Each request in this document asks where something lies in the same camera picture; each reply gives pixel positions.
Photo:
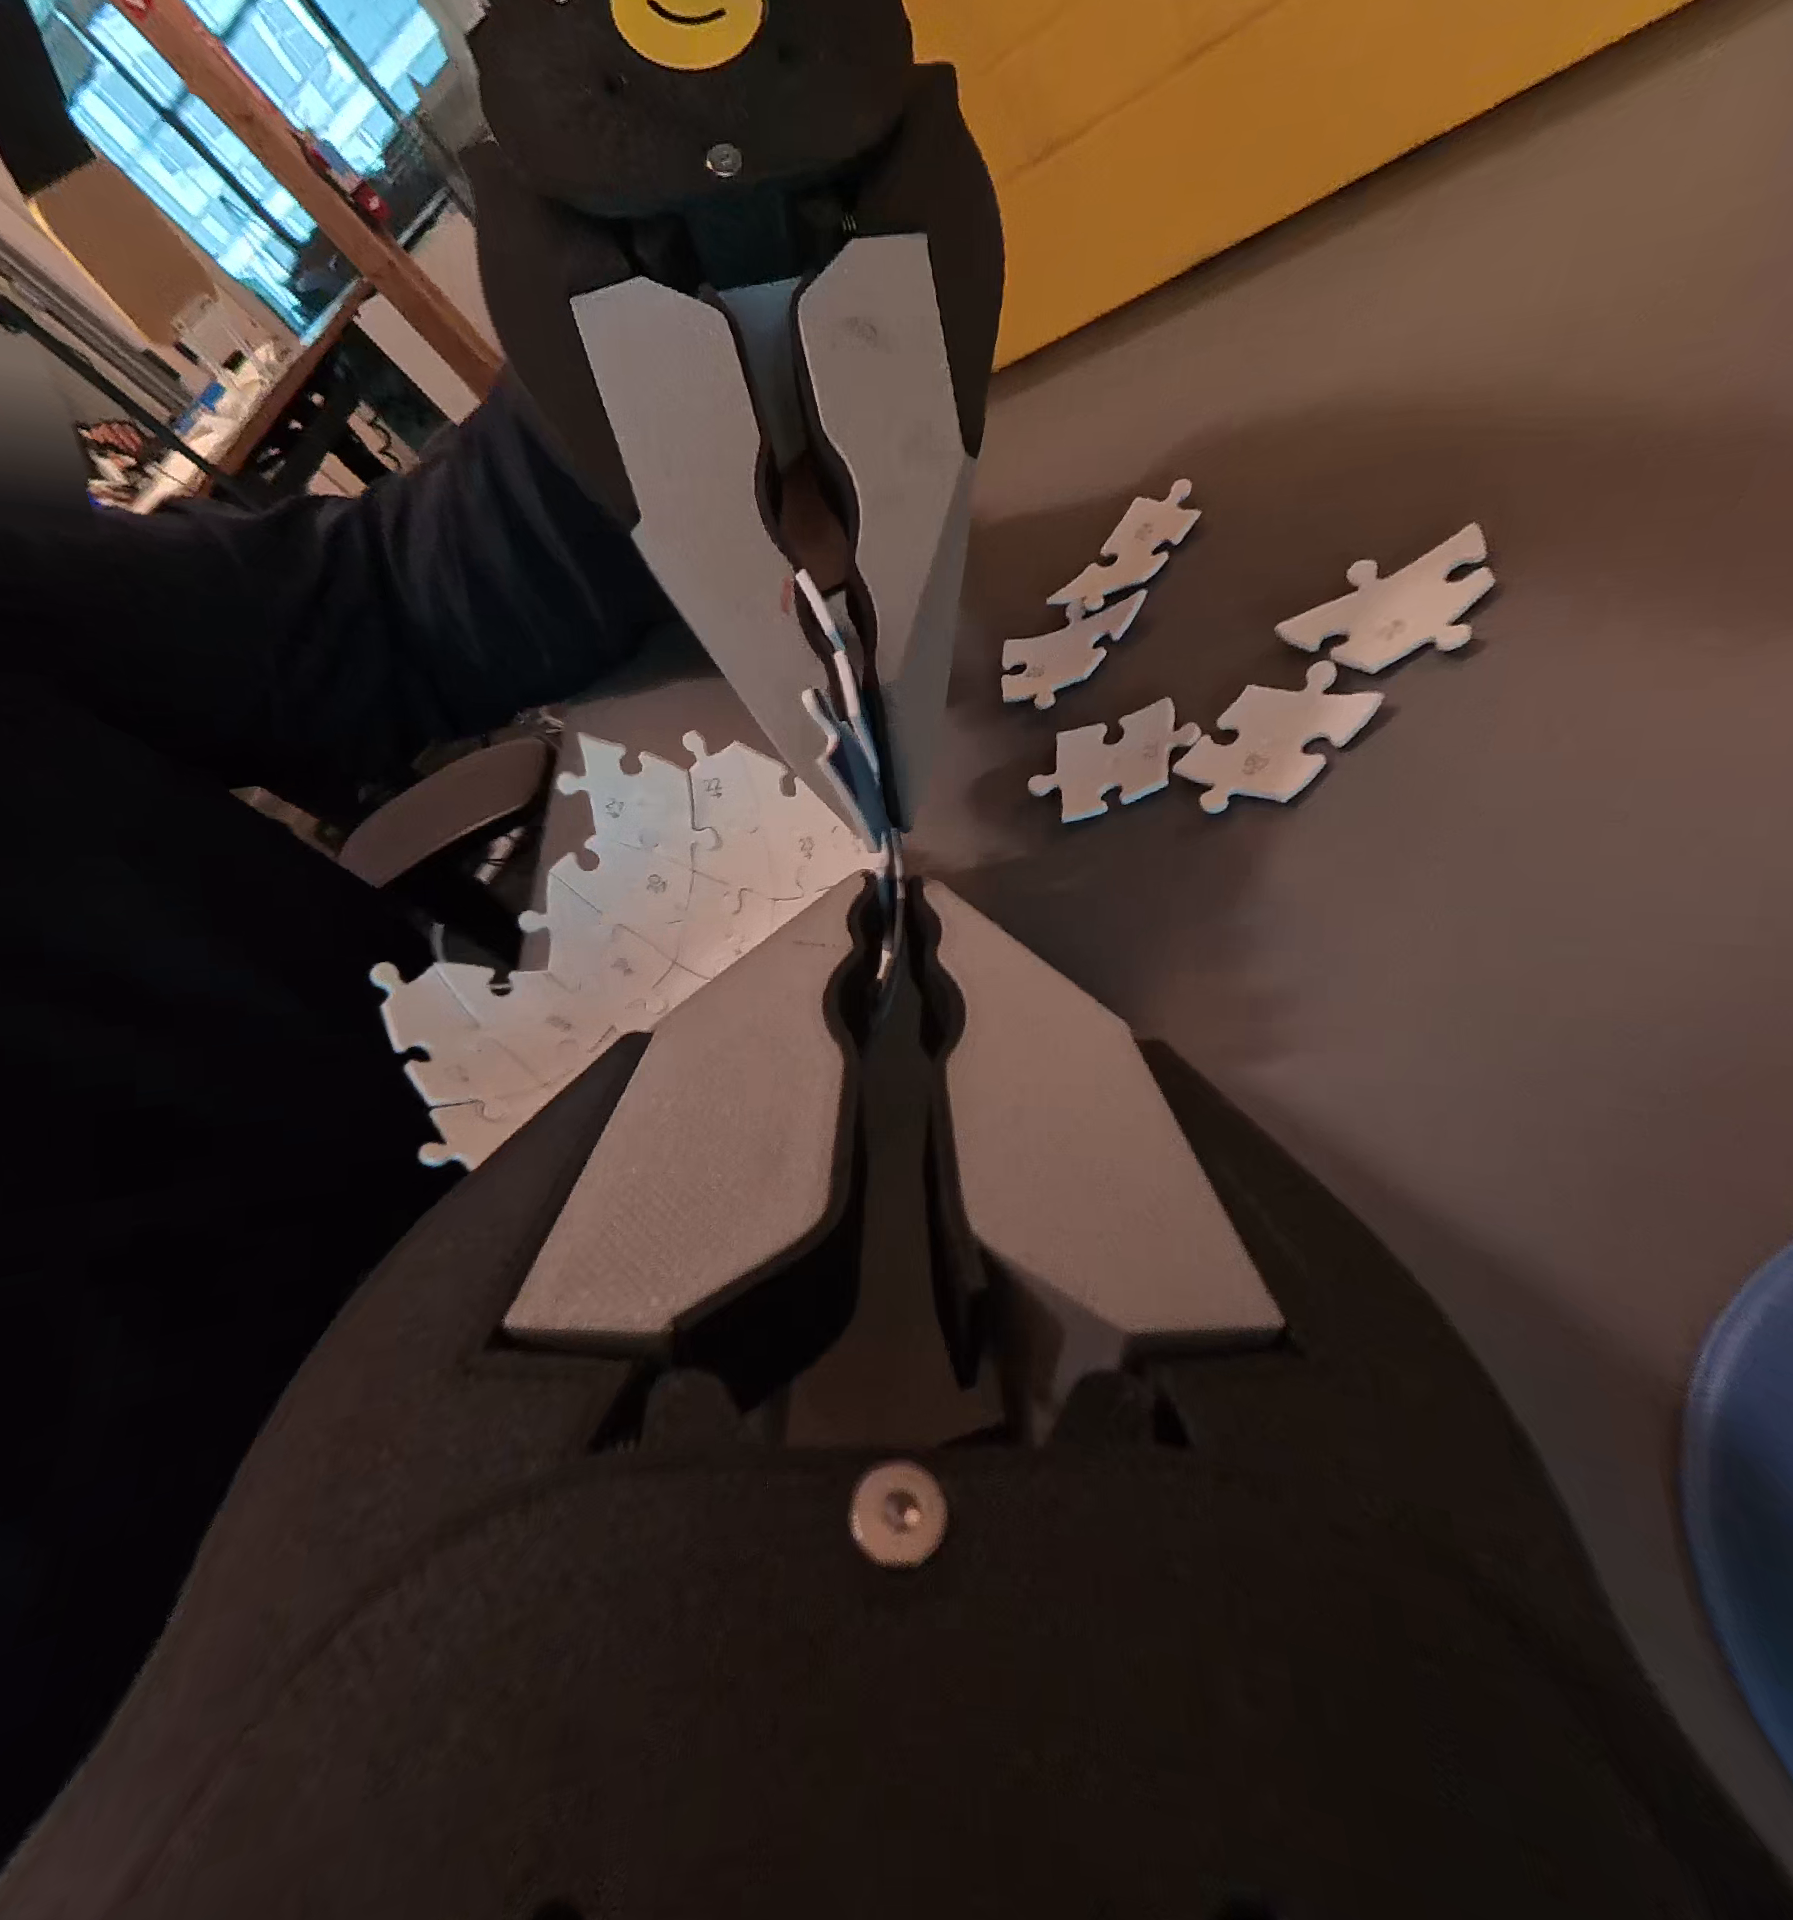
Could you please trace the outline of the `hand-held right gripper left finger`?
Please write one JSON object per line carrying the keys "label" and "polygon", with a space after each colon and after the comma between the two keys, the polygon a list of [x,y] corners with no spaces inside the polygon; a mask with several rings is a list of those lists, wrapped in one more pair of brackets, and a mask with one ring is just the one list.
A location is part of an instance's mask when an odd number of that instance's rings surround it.
{"label": "hand-held right gripper left finger", "polygon": [[503,1318],[520,1349],[782,1395],[859,1290],[879,886],[835,886],[649,1038]]}

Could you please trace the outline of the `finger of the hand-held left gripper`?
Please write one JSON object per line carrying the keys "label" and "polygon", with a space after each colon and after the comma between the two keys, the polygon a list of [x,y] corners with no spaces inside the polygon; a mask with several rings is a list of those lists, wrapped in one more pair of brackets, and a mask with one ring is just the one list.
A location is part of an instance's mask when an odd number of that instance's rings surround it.
{"label": "finger of the hand-held left gripper", "polygon": [[830,693],[798,567],[764,505],[764,432],[720,305],[635,276],[572,317],[635,500],[633,543],[789,769],[849,828],[802,695]]}
{"label": "finger of the hand-held left gripper", "polygon": [[923,236],[849,239],[794,300],[812,450],[841,487],[883,805],[913,825],[955,649],[974,457]]}

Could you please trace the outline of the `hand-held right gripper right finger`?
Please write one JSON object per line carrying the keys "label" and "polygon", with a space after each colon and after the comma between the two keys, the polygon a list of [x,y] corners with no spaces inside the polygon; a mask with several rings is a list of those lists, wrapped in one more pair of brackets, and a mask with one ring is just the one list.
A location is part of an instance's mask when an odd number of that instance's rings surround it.
{"label": "hand-held right gripper right finger", "polygon": [[961,1384],[1043,1442],[1074,1388],[1274,1347],[1285,1318],[1117,1014],[942,882],[907,890],[926,1217]]}

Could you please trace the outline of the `joined puzzle pieces strip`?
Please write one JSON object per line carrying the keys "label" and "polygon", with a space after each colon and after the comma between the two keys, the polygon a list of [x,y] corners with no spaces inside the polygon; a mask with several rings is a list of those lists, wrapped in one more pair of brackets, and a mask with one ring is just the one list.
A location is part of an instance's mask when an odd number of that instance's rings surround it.
{"label": "joined puzzle pieces strip", "polygon": [[828,649],[830,693],[805,691],[802,699],[805,714],[822,733],[821,767],[838,797],[845,801],[857,839],[874,856],[879,912],[874,992],[876,1003],[887,1007],[907,948],[903,839],[889,811],[870,703],[865,699],[843,623],[805,567],[796,567],[792,583],[799,611],[812,617]]}

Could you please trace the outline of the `partly built white puzzle ball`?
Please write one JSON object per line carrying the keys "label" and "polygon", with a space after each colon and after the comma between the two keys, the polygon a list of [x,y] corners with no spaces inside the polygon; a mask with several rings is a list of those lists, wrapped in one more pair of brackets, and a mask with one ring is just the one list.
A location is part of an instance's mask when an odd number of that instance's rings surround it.
{"label": "partly built white puzzle ball", "polygon": [[428,1171],[476,1171],[613,1044],[643,1036],[838,886],[876,868],[775,759],[685,733],[683,763],[578,733],[557,795],[590,833],[518,917],[521,965],[378,965],[381,1023],[428,1110]]}

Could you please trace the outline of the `person's left forearm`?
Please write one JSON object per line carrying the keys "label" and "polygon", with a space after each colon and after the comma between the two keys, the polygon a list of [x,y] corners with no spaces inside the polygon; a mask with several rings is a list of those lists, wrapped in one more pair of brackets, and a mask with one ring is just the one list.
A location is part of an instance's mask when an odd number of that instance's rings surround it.
{"label": "person's left forearm", "polygon": [[510,377],[346,496],[98,516],[63,676],[227,785],[341,808],[681,628]]}

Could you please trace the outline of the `white puzzle piece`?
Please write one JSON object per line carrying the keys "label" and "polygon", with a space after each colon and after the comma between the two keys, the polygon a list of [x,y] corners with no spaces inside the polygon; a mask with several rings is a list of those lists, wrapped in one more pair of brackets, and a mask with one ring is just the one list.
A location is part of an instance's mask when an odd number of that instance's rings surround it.
{"label": "white puzzle piece", "polygon": [[1274,626],[1298,652],[1381,676],[1428,649],[1451,654],[1471,643],[1471,611],[1496,588],[1488,541],[1466,523],[1391,573],[1362,559],[1346,570],[1346,593]]}
{"label": "white puzzle piece", "polygon": [[1055,736],[1055,767],[1026,780],[1037,801],[1055,797],[1063,825],[1078,825],[1107,812],[1107,797],[1128,806],[1161,793],[1174,760],[1202,740],[1194,721],[1178,721],[1171,699],[1159,699],[1117,721],[1061,730]]}
{"label": "white puzzle piece", "polygon": [[1044,604],[1065,615],[1097,613],[1123,595],[1146,588],[1201,518],[1192,492],[1192,480],[1183,477],[1161,496],[1134,496],[1097,558],[1055,588]]}
{"label": "white puzzle piece", "polygon": [[1206,815],[1223,812],[1229,801],[1298,799],[1325,771],[1320,749],[1354,743],[1384,705],[1381,693],[1338,695],[1336,679],[1332,661],[1315,661],[1298,689],[1247,686],[1216,733],[1174,759],[1171,777],[1202,790]]}
{"label": "white puzzle piece", "polygon": [[999,697],[1005,706],[1032,705],[1049,710],[1058,697],[1090,679],[1107,651],[1123,638],[1148,593],[1134,588],[1111,599],[1098,611],[1082,613],[1078,604],[1070,617],[1049,633],[1007,638],[999,649]]}

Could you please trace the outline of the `blue plastic ball stand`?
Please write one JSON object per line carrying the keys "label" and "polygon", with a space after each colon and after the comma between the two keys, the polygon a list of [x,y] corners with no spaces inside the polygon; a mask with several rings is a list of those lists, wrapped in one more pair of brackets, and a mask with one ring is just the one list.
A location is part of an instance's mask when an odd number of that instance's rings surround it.
{"label": "blue plastic ball stand", "polygon": [[1679,1498],[1719,1648],[1793,1784],[1793,1246],[1703,1338],[1682,1404]]}

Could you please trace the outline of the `wooden work table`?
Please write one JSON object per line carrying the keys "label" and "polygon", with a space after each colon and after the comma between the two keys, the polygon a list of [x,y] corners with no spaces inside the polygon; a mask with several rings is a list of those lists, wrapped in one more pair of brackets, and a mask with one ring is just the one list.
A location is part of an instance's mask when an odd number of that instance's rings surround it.
{"label": "wooden work table", "polygon": [[357,400],[336,360],[369,296],[355,281],[291,346],[251,333],[221,300],[198,303],[178,336],[175,405],[121,400],[79,426],[92,503],[148,516],[189,500],[260,508],[313,490],[354,426]]}

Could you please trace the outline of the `yellow plastic bin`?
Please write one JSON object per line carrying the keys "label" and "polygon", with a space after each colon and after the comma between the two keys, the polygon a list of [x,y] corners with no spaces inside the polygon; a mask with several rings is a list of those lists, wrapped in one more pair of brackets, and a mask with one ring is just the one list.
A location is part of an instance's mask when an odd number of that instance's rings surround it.
{"label": "yellow plastic bin", "polygon": [[909,3],[998,188],[1007,368],[1677,3]]}

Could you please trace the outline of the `wooden post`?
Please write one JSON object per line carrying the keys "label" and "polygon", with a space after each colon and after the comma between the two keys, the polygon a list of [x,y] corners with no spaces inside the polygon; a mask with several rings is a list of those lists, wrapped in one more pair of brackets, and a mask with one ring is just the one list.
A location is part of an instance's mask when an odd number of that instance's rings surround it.
{"label": "wooden post", "polygon": [[500,372],[500,356],[402,249],[394,234],[371,214],[359,212],[354,197],[309,159],[307,138],[255,86],[189,5],[125,3],[118,10],[178,73],[187,89],[289,190],[357,276],[461,381],[473,403],[479,403]]}

